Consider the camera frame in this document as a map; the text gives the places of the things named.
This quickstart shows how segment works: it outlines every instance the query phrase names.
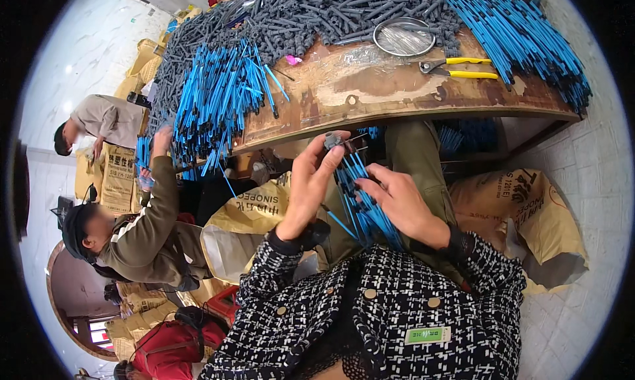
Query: red stool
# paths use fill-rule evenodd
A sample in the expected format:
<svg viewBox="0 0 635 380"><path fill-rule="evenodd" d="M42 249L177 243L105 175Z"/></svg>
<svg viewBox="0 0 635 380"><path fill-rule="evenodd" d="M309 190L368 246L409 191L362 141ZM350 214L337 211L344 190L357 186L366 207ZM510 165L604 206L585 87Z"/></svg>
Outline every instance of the red stool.
<svg viewBox="0 0 635 380"><path fill-rule="evenodd" d="M234 325L236 310L240 308L240 306L235 303L237 292L237 286L230 286L218 295L207 300L207 309L228 320L230 325Z"/></svg>

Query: black and white jacket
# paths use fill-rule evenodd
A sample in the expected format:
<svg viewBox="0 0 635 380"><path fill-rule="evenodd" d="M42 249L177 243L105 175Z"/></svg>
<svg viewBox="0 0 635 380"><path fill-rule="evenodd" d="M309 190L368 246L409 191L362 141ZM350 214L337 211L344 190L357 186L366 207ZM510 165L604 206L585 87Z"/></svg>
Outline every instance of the black and white jacket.
<svg viewBox="0 0 635 380"><path fill-rule="evenodd" d="M302 253L269 239L241 280L234 326L199 379L284 379L337 318L349 262L291 283ZM472 293L409 254L379 245L363 254L353 322L374 371L381 379L515 379L525 288L519 260L456 228L444 251ZM431 327L449 327L449 342L405 343L408 329Z"/></svg>

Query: wooden table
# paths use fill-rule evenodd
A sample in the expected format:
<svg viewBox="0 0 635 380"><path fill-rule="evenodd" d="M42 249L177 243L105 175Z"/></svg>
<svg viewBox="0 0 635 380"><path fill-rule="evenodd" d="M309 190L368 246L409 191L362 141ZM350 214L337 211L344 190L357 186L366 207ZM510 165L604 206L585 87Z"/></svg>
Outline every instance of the wooden table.
<svg viewBox="0 0 635 380"><path fill-rule="evenodd" d="M467 28L459 31L457 37L463 56L487 57ZM276 64L276 69L295 79L292 82L277 74L290 101L275 87L272 92L279 118L274 118L268 105L259 115L250 114L242 138L234 141L234 153L308 138L328 130L385 125L414 116L428 120L543 118L541 125L546 127L520 146L507 150L502 145L495 156L501 159L525 151L580 121L558 91L548 87L539 76L515 75L515 84L508 91L501 79L450 78L419 71L418 61L442 58L439 48L419 58L399 59L381 52L372 43L325 47L317 42L299 65L290 66L285 59ZM496 72L487 64L443 67Z"/></svg>

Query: olive pants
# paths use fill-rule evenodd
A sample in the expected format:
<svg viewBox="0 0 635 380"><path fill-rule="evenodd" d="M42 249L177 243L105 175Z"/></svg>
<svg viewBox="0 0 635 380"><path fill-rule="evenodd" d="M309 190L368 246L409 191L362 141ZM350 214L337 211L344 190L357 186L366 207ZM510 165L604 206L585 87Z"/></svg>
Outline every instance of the olive pants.
<svg viewBox="0 0 635 380"><path fill-rule="evenodd" d="M441 144L432 124L419 121L391 125L386 130L385 140L386 155L392 170L412 176L417 190L433 215L447 223L456 224L439 160ZM353 231L334 178L331 178L329 182L325 204L346 226L350 225L349 229ZM339 261L361 252L362 247L330 216L327 221L331 226L331 234L324 243L324 253L328 264L332 267ZM461 284L463 278L448 261L434 254L431 249L424 247L421 243L410 241L403 234L401 236L404 246L414 256Z"/></svg>

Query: pink object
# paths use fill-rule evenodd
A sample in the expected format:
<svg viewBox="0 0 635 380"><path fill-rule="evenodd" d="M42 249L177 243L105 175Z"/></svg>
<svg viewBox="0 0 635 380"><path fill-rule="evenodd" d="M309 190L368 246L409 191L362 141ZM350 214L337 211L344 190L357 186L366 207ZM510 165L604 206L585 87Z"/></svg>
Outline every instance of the pink object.
<svg viewBox="0 0 635 380"><path fill-rule="evenodd" d="M287 55L287 56L286 56L286 61L287 61L287 62L289 62L289 64L290 64L291 66L295 66L296 64L301 63L301 62L302 62L302 59L300 59L300 58L296 58L296 57L295 57L295 56L293 56L293 55Z"/></svg>

